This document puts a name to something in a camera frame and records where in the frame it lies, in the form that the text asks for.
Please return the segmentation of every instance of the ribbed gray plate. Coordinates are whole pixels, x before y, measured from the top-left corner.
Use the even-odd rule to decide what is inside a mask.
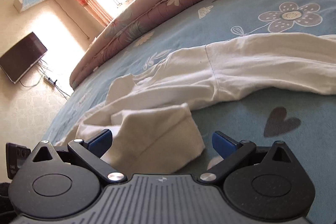
[[[43,221],[18,217],[14,224]],[[105,188],[99,200],[81,214],[49,224],[235,224],[260,223],[240,215],[218,188],[196,183],[191,175],[134,175],[125,184]],[[300,218],[292,224],[308,223]]]

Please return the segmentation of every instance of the wall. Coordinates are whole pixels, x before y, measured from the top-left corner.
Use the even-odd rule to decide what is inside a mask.
[[[33,31],[48,49],[43,58],[52,70],[47,71],[48,76],[57,79],[60,87],[71,94],[69,76],[103,27],[75,0],[56,1],[47,0],[18,13],[13,0],[0,0],[0,56]],[[21,81],[24,85],[33,85],[40,77],[41,73],[33,67]],[[65,102],[65,98],[43,80],[35,87],[25,88],[20,83],[14,85],[0,70],[0,182],[8,180],[6,142],[34,148]]]

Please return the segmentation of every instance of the television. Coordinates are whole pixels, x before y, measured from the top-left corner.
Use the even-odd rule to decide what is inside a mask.
[[[0,57],[0,67],[16,84],[47,52],[47,48],[31,32]]]

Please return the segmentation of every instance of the black fabric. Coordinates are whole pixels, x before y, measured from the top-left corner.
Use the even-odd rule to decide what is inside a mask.
[[[0,224],[8,224],[16,217],[8,198],[8,187],[9,183],[0,183]]]

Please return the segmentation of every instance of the heart pattern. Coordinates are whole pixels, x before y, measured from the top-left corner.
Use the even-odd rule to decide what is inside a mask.
[[[270,113],[265,130],[264,137],[271,138],[286,134],[287,132],[297,129],[301,125],[301,120],[296,117],[286,119],[287,110],[284,107],[276,107]]]
[[[200,8],[198,10],[198,17],[199,18],[205,17],[205,15],[211,11],[211,8],[213,8],[213,5],[208,6],[208,7]]]

